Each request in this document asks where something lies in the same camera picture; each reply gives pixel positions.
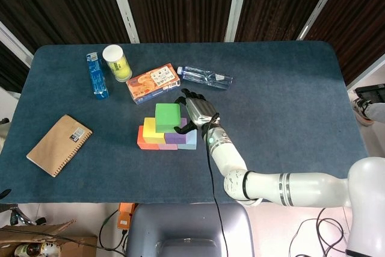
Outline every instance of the brown notebook cover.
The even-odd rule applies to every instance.
[[[56,177],[91,134],[90,129],[64,115],[26,157]]]

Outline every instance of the can lid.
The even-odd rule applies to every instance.
[[[123,56],[123,49],[119,45],[109,45],[103,50],[103,58],[106,61],[117,61]]]

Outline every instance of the table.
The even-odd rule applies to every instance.
[[[141,105],[125,83],[105,72],[110,97],[94,97],[87,53],[106,45],[40,48],[32,62],[0,155],[4,202],[212,202],[201,137],[197,150],[143,151],[136,144],[155,104],[182,95],[173,90]],[[122,45],[135,75],[167,62],[205,67],[235,77],[229,90],[182,81],[206,96],[250,170],[324,172],[347,176],[367,156],[330,45],[323,42],[178,43]],[[26,154],[64,114],[93,135],[53,178]],[[214,165],[219,202],[231,202]]]

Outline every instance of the dark brown curtain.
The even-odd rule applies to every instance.
[[[244,0],[235,41],[295,40],[319,0]]]
[[[0,87],[21,93],[29,69],[0,42]]]
[[[305,39],[333,45],[349,84],[385,53],[385,0],[328,0]]]
[[[141,43],[223,42],[231,0],[129,0]]]
[[[63,43],[128,43],[116,0],[0,0],[0,21],[32,52]]]

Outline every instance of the spiral binding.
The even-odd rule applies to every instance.
[[[60,173],[60,171],[63,169],[63,167],[73,158],[73,156],[76,155],[78,150],[81,148],[81,146],[84,144],[85,141],[88,140],[92,132],[88,132],[84,138],[78,143],[78,145],[74,148],[74,150],[69,154],[69,156],[62,162],[59,166],[59,168],[55,171],[54,176],[56,177],[57,174]]]

